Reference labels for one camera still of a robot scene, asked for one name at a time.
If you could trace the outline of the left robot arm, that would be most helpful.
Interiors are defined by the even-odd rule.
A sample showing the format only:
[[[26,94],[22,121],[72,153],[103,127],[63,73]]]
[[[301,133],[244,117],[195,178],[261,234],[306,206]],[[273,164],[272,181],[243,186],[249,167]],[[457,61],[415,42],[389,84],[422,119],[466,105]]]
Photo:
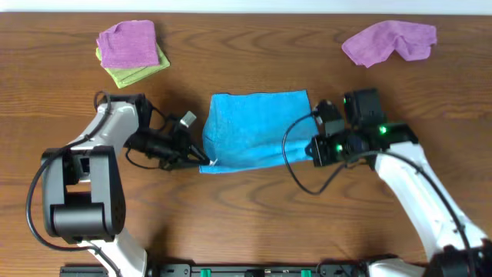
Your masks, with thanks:
[[[43,152],[30,186],[42,186],[45,231],[66,244],[47,242],[37,231],[33,235],[50,249],[90,252],[106,276],[157,275],[158,267],[125,228],[118,155],[140,152],[165,171],[209,165],[189,132],[196,116],[170,115],[162,127],[151,128],[157,109],[143,94],[97,92],[94,107],[96,115],[79,137]]]

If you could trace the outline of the blue microfiber cloth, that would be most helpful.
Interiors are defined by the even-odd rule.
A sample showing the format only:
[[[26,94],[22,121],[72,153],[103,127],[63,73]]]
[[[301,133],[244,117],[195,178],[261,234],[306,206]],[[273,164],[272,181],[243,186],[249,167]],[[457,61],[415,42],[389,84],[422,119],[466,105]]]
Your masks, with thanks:
[[[212,161],[202,174],[226,174],[263,169],[310,159],[305,148],[318,134],[305,90],[214,94],[202,132],[204,151]]]

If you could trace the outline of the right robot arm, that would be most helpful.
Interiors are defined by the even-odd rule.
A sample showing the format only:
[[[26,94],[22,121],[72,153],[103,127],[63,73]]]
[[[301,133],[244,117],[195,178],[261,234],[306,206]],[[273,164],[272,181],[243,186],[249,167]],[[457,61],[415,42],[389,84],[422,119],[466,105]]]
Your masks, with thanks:
[[[415,227],[426,266],[399,258],[367,262],[365,276],[489,276],[491,240],[452,199],[435,175],[417,136],[389,122],[375,89],[348,92],[342,111],[323,100],[311,113],[324,127],[306,148],[317,167],[366,161],[396,195]]]

